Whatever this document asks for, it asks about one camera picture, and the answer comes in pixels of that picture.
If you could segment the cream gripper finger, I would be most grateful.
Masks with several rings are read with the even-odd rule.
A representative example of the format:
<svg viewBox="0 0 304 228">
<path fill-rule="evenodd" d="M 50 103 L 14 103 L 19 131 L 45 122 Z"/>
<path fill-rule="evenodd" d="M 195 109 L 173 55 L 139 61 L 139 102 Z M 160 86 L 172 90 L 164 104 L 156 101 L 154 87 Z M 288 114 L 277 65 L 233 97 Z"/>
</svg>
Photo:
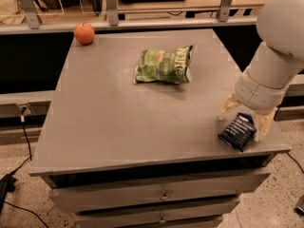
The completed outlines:
<svg viewBox="0 0 304 228">
<path fill-rule="evenodd" d="M 237 98 L 236 92 L 232 90 L 219 110 L 218 119 L 220 121 L 223 121 L 225 119 L 227 111 L 237 106 L 239 106 L 239 100 Z"/>
<path fill-rule="evenodd" d="M 267 135 L 274 119 L 276 110 L 274 108 L 254 112 L 254 123 L 256 126 L 255 141 L 261 142 Z"/>
</svg>

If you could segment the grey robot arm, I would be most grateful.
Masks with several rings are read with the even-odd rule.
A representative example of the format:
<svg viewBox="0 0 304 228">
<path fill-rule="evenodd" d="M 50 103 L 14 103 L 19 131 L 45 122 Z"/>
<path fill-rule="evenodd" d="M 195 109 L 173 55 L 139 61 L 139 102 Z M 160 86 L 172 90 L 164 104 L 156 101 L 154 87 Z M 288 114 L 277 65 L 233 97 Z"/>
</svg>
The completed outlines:
<svg viewBox="0 0 304 228">
<path fill-rule="evenodd" d="M 237 105 L 254 111 L 255 140 L 267 135 L 290 82 L 304 69 L 304 0 L 270 0 L 256 20 L 261 39 L 251 63 L 237 79 L 219 111 Z"/>
</svg>

